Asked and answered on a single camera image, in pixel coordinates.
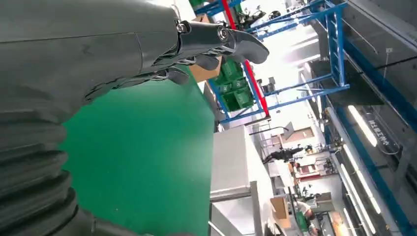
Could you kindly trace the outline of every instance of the green floor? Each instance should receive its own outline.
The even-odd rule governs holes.
[[[138,233],[206,236],[214,116],[194,81],[115,90],[66,127],[79,203]]]

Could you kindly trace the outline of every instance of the industrial equipment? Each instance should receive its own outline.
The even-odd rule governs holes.
[[[136,235],[78,207],[61,170],[61,124],[112,89],[185,83],[176,65],[210,70],[218,55],[262,63],[269,54],[248,33],[179,22],[147,0],[5,0],[0,29],[0,235],[8,236]]]

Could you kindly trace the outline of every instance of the robotic hand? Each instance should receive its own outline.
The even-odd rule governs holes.
[[[3,0],[0,7],[0,235],[130,236],[79,208],[61,125],[111,89],[179,84],[179,64],[262,63],[268,50],[220,25],[179,22],[149,0]]]

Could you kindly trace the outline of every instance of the green crate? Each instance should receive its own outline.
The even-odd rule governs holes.
[[[229,112],[238,111],[253,106],[254,98],[249,87],[243,87],[222,95],[222,99]]]
[[[220,94],[225,94],[232,91],[233,85],[232,83],[219,85]]]
[[[240,77],[239,79],[236,79],[232,82],[232,89],[236,90],[236,89],[241,89],[243,87],[248,86],[248,83],[245,79],[245,77]]]
[[[235,11],[236,11],[236,13],[243,12],[243,10],[242,10],[242,6],[241,6],[240,4],[236,5],[236,6],[235,6]]]
[[[243,70],[239,63],[231,59],[227,59],[220,67],[220,73],[215,80],[217,85],[230,83],[236,79],[243,77]]]
[[[189,0],[192,7],[202,5],[207,0]]]

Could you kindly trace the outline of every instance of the worker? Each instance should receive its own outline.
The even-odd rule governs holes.
[[[302,212],[308,224],[308,231],[312,236],[321,236],[323,235],[320,229],[317,229],[312,221],[316,218],[313,210],[311,210],[310,205],[304,202],[297,201],[298,210]]]
[[[285,150],[283,148],[281,148],[280,151],[275,151],[273,153],[271,153],[270,155],[268,155],[264,160],[263,163],[266,164],[268,162],[270,162],[272,159],[275,160],[284,160],[284,162],[288,162],[290,159],[293,158],[293,155],[296,154],[299,151],[304,150],[302,147],[300,147],[300,145],[298,145],[297,148],[294,149],[288,149]]]
[[[297,201],[297,207],[298,210],[302,212],[306,220],[312,221],[316,218],[313,211],[311,210],[311,207],[307,203]]]

